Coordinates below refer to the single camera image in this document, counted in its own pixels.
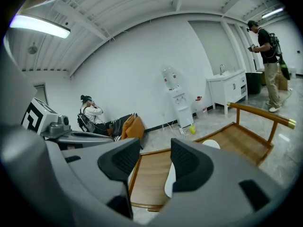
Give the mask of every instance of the black hair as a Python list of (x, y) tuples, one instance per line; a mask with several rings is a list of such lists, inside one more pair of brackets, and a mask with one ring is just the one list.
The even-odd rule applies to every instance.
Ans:
[(251, 28), (251, 27), (253, 27), (253, 26), (259, 26), (259, 24), (256, 22), (256, 21), (253, 21), (253, 20), (250, 20), (250, 21), (248, 21), (248, 23), (247, 23), (247, 26), (248, 26), (248, 28)]
[(80, 100), (82, 100), (82, 104), (86, 103), (89, 99), (91, 99), (91, 96), (81, 95), (80, 97)]

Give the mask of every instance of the wooden chair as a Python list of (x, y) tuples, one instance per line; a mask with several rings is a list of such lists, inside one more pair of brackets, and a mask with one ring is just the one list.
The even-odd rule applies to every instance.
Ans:
[[(237, 121), (209, 134), (196, 142), (215, 140), (223, 150), (243, 155), (247, 160), (259, 166), (273, 148), (271, 143), (277, 124), (294, 129), (296, 122), (279, 115), (246, 105), (228, 103), (237, 109)], [(253, 113), (273, 121), (268, 140), (239, 125), (240, 110)], [(140, 154), (129, 184), (132, 206), (147, 208), (148, 211), (160, 211), (169, 201), (164, 186), (171, 166), (170, 149)]]
[[(296, 125), (294, 120), (287, 119), (261, 109), (235, 103), (227, 103), (227, 105), (237, 109), (236, 123), (232, 122), (212, 134), (195, 140), (195, 142), (203, 143), (205, 140), (215, 140), (220, 145), (221, 149), (236, 152), (244, 156), (256, 166), (259, 166), (271, 152), (273, 148), (271, 141), (276, 132), (278, 123), (291, 129), (294, 129)], [(268, 140), (240, 125), (240, 110), (244, 110), (273, 121), (273, 127)]]

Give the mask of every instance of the ceiling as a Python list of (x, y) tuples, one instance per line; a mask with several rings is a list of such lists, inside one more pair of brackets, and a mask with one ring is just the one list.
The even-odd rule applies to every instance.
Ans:
[[(24, 14), (51, 20), (71, 30), (66, 39), (24, 29), (9, 29), (12, 54), (23, 71), (75, 70), (117, 34), (157, 17), (195, 12), (214, 13), (240, 21), (254, 19), (281, 7), (278, 0), (57, 0)], [(287, 16), (286, 12), (269, 19)], [(37, 53), (29, 54), (35, 43)]]

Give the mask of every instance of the ceiling light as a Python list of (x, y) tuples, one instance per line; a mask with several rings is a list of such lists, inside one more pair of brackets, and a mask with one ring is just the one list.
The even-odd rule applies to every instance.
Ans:
[(274, 11), (272, 11), (270, 13), (267, 13), (267, 14), (263, 15), (262, 18), (266, 18), (266, 17), (272, 16), (272, 15), (274, 15), (276, 13), (282, 12), (283, 10), (284, 10), (284, 8), (280, 8), (280, 9), (274, 10)]
[(15, 15), (9, 26), (36, 30), (61, 38), (66, 38), (71, 32), (68, 28), (51, 21), (25, 15)]

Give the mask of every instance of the sneaker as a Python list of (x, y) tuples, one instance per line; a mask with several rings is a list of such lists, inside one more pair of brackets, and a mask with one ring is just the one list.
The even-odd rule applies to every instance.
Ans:
[(271, 108), (269, 109), (269, 111), (270, 111), (271, 113), (274, 113), (274, 112), (278, 111), (280, 108), (281, 108), (281, 107), (278, 107), (278, 108), (271, 107)]

